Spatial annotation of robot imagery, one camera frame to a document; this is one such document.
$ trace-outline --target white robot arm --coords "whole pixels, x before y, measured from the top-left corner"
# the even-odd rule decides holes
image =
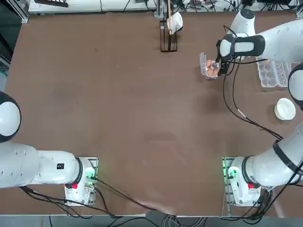
[[[10,142],[21,125],[16,101],[0,92],[0,188],[64,184],[65,198],[88,205],[96,170],[88,158]]]
[[[227,64],[239,56],[297,62],[288,79],[288,90],[303,110],[303,20],[291,21],[255,35],[254,12],[243,9],[223,40],[217,43],[218,60]],[[289,181],[303,161],[303,123],[286,139],[274,142],[260,155],[237,157],[228,177],[237,206],[252,206],[261,186],[275,187]],[[292,182],[301,179],[300,170]]]

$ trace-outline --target egg carton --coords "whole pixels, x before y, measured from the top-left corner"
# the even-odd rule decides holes
[[[219,64],[217,62],[211,60],[211,68],[219,70]],[[206,79],[217,79],[218,78],[218,75],[215,75],[215,76],[207,75],[208,68],[206,66],[206,55],[204,54],[204,52],[200,53],[200,69],[201,69],[201,74],[204,75]]]
[[[292,70],[291,63],[260,61],[257,66],[262,87],[287,87],[288,76]]]

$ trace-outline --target white bowl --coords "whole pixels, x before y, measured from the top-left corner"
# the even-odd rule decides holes
[[[275,114],[282,121],[291,120],[295,117],[295,106],[288,98],[281,98],[275,106]]]

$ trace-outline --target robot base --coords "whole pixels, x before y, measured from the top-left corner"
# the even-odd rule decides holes
[[[95,180],[91,180],[89,177],[97,177],[98,157],[79,157],[79,159],[83,165],[81,180],[78,185],[73,186],[71,189],[64,187],[65,198],[85,205],[93,205],[95,204],[96,199],[94,188],[97,182]],[[82,206],[72,202],[67,202],[66,205]]]
[[[227,192],[228,197],[230,200],[233,200],[228,202],[235,206],[252,207],[260,197],[261,187],[249,188],[249,184],[245,182],[241,170],[243,160],[244,157],[237,157],[233,159],[229,167],[223,164],[223,167],[226,166],[226,176],[228,178],[225,180],[225,183],[230,182],[230,192]]]

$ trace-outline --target brown egg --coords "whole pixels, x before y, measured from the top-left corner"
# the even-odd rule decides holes
[[[213,72],[214,72],[213,69],[209,68],[209,69],[207,69],[206,74],[208,77],[212,77]]]
[[[212,76],[213,77],[217,77],[218,76],[218,72],[219,72],[219,70],[214,70],[213,73],[212,73]]]
[[[207,68],[210,68],[211,65],[212,65],[212,60],[207,60],[207,61],[206,61],[206,67],[207,67]]]

